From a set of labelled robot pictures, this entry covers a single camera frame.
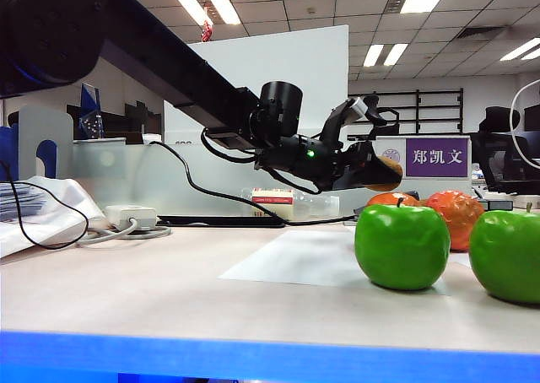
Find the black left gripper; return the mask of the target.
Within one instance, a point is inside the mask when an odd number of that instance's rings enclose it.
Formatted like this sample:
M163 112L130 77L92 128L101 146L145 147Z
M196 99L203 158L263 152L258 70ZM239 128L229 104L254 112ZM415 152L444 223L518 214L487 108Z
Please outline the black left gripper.
M337 144L323 142L328 152L327 167L323 173L323 189L363 188L370 183L369 164L380 163L371 141L351 144L342 151Z

